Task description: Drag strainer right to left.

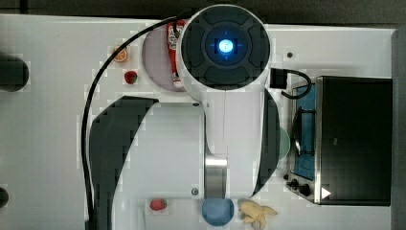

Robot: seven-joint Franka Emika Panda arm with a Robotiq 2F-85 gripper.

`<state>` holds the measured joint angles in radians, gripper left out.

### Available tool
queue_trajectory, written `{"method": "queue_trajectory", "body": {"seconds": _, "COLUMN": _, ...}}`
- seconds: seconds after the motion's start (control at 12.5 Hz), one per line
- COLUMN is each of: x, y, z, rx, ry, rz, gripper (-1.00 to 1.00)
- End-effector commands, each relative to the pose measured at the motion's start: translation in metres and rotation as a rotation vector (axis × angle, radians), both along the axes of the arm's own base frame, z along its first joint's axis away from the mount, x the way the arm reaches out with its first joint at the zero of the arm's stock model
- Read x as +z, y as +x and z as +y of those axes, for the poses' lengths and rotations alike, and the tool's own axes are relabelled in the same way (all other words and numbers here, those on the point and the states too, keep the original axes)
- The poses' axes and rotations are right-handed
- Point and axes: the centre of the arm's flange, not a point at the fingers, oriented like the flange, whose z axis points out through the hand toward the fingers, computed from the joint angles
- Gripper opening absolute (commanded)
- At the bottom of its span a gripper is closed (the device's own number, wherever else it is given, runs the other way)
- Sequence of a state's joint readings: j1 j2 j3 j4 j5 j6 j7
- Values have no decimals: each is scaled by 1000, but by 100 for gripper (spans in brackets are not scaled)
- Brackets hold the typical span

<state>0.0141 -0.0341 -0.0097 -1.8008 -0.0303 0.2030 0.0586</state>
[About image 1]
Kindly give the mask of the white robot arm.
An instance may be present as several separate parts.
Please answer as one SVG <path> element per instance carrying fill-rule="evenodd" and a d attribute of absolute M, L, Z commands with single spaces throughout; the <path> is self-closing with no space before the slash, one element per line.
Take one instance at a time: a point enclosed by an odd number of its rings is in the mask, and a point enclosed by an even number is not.
<path fill-rule="evenodd" d="M 181 29 L 184 92 L 124 96 L 93 122 L 93 230 L 232 230 L 239 202 L 277 168 L 278 107 L 268 89 L 271 41 L 233 5 Z"/>

